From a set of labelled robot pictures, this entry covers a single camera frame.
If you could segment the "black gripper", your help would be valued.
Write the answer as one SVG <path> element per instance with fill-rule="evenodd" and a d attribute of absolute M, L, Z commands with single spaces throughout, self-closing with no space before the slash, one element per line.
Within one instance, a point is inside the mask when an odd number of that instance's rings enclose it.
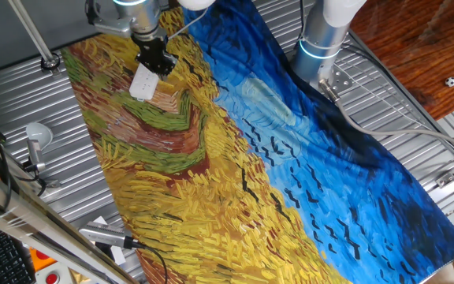
<path fill-rule="evenodd" d="M 140 52 L 135 56 L 135 61 L 146 71 L 150 71 L 147 65 L 162 65 L 160 77 L 168 77 L 176 66 L 179 57 L 166 53 L 167 36 L 153 38 L 137 36 L 136 45 Z"/>

